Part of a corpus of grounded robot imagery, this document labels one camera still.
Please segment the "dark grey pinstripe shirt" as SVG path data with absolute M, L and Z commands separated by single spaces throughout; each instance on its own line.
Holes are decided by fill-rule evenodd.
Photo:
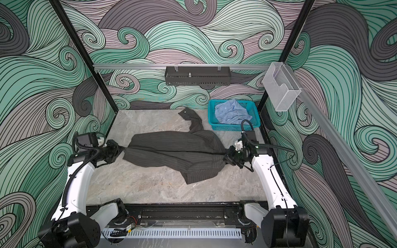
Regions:
M 136 134 L 125 147 L 123 159 L 140 167 L 169 167 L 180 172 L 186 184 L 216 177 L 226 165 L 222 141 L 204 129 L 194 110 L 185 108 L 179 115 L 191 122 L 188 132 Z

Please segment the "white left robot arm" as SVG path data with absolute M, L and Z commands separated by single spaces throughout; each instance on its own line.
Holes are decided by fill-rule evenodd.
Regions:
M 95 248 L 102 231 L 112 221 L 124 223 L 127 210 L 121 199 L 109 201 L 92 215 L 87 215 L 86 199 L 97 162 L 115 162 L 122 152 L 114 140 L 102 147 L 77 145 L 80 152 L 70 156 L 66 185 L 51 221 L 39 232 L 39 244 L 45 248 Z

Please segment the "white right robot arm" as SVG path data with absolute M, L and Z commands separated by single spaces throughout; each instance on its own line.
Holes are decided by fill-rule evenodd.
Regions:
M 309 215 L 305 208 L 297 206 L 277 172 L 274 158 L 267 149 L 257 152 L 254 147 L 231 146 L 224 160 L 240 168 L 251 164 L 250 171 L 259 176 L 268 210 L 260 204 L 244 204 L 245 217 L 259 226 L 268 247 L 303 247 L 309 230 Z

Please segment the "teal plastic basket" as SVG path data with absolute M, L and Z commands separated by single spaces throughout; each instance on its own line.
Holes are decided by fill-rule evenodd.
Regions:
M 242 131 L 241 125 L 225 125 L 220 124 L 218 120 L 215 118 L 215 106 L 226 102 L 228 100 L 210 100 L 208 103 L 208 122 L 212 126 L 213 130 L 216 131 Z M 260 119 L 259 114 L 257 112 L 257 108 L 254 102 L 245 101 L 245 100 L 237 100 L 241 106 L 247 109 L 248 113 L 252 115 L 252 119 L 249 121 L 252 124 L 253 128 L 260 127 Z

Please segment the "light blue shirt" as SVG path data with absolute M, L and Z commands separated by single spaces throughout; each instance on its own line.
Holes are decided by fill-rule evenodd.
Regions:
M 215 106 L 215 118 L 220 124 L 240 125 L 243 120 L 250 121 L 253 117 L 236 99 Z

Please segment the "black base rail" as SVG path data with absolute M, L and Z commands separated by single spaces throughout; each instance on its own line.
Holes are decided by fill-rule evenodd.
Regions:
M 125 204 L 127 213 L 121 213 L 108 224 L 111 227 L 137 224 L 150 227 L 162 223 L 209 222 L 216 226 L 236 226 L 251 228 L 253 221 L 245 216 L 246 201 L 224 201 L 209 203 L 163 203 L 163 204 Z

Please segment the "clear plastic wall bin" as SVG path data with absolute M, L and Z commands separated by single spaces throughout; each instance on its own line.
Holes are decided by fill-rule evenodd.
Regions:
M 283 62 L 271 63 L 262 83 L 276 112 L 288 111 L 301 93 L 293 69 Z

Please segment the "black perforated wall tray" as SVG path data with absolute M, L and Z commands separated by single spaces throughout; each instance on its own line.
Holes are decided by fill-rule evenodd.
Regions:
M 230 85 L 231 70 L 229 67 L 167 67 L 165 82 L 170 86 L 202 86 Z

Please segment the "black vertical frame post left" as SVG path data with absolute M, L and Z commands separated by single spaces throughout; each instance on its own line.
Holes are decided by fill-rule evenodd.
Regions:
M 83 61 L 85 64 L 88 66 L 88 69 L 90 73 L 92 74 L 95 82 L 98 84 L 100 90 L 104 94 L 106 100 L 110 104 L 112 110 L 117 114 L 118 113 L 118 107 L 116 106 L 115 101 L 113 100 L 109 90 L 107 89 L 107 86 L 102 78 L 102 76 L 95 71 L 94 69 L 94 63 L 92 59 L 90 58 L 88 52 L 86 51 L 82 41 L 80 40 L 77 32 L 75 31 L 71 21 L 67 17 L 67 14 L 62 7 L 62 4 L 60 1 L 55 1 L 55 0 L 49 0 L 49 3 L 51 4 L 52 8 L 54 9 L 55 13 L 57 14 L 59 20 L 61 21 L 63 27 L 67 31 L 68 35 L 70 36 L 72 42 L 77 48 L 77 51 L 81 55 Z

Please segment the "black vertical frame post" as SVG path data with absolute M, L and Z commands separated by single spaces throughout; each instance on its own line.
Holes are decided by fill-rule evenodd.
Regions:
M 54 9 L 55 13 L 57 14 L 59 20 L 61 21 L 63 27 L 67 31 L 68 35 L 70 36 L 72 42 L 77 48 L 77 51 L 81 55 L 83 61 L 85 64 L 88 66 L 88 69 L 90 73 L 92 74 L 95 82 L 98 84 L 100 90 L 104 94 L 106 100 L 110 104 L 112 110 L 117 114 L 118 113 L 118 107 L 116 106 L 115 101 L 113 100 L 109 90 L 107 89 L 107 86 L 102 78 L 102 76 L 95 71 L 94 69 L 94 63 L 92 59 L 90 58 L 88 52 L 86 51 L 82 41 L 80 40 L 77 32 L 75 31 L 71 21 L 67 17 L 67 14 L 62 7 L 62 4 L 60 1 L 55 1 L 55 0 L 49 0 L 49 3 L 51 4 L 52 8 Z
M 286 46 L 283 49 L 283 52 L 279 58 L 278 62 L 283 62 L 286 64 L 286 61 L 288 59 L 288 56 L 290 55 L 292 48 L 295 45 L 295 42 L 297 41 L 300 32 L 302 30 L 302 28 L 304 27 L 304 24 L 308 18 L 308 15 L 314 5 L 314 1 L 305 1 L 303 4 L 303 7 L 299 13 L 299 16 L 297 18 L 297 20 L 295 21 L 295 24 L 292 28 L 292 32 L 287 40 Z M 265 109 L 265 103 L 267 100 L 270 100 L 268 93 L 265 91 L 263 97 L 261 98 L 259 105 L 257 107 L 257 110 L 259 113 L 262 113 L 263 110 Z

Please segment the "aluminium side wall rail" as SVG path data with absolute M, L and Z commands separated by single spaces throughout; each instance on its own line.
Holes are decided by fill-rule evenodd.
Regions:
M 292 81 L 301 90 L 299 94 L 300 98 L 308 107 L 314 119 L 316 119 L 319 127 L 323 130 L 340 159 L 348 167 L 393 237 L 396 238 L 397 210 L 330 121 L 331 111 L 328 109 L 328 102 L 321 86 L 318 83 L 315 83 L 313 86 L 304 83 L 291 66 L 284 63 L 282 65 L 286 68 L 287 75 L 292 77 Z

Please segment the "black vertical frame post right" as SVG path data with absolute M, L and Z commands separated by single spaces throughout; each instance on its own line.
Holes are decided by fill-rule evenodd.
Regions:
M 288 59 L 288 56 L 290 55 L 292 48 L 295 45 L 295 42 L 297 41 L 300 32 L 302 30 L 302 28 L 304 27 L 304 24 L 308 18 L 308 15 L 314 5 L 314 1 L 305 1 L 303 4 L 303 7 L 299 13 L 299 16 L 297 18 L 297 20 L 295 21 L 295 24 L 292 28 L 292 32 L 287 40 L 286 46 L 283 49 L 283 52 L 279 58 L 278 62 L 283 62 L 286 64 L 286 61 Z M 263 110 L 265 109 L 265 103 L 267 100 L 270 100 L 268 93 L 265 91 L 263 97 L 261 98 L 259 105 L 257 107 L 257 110 L 259 113 L 262 113 Z

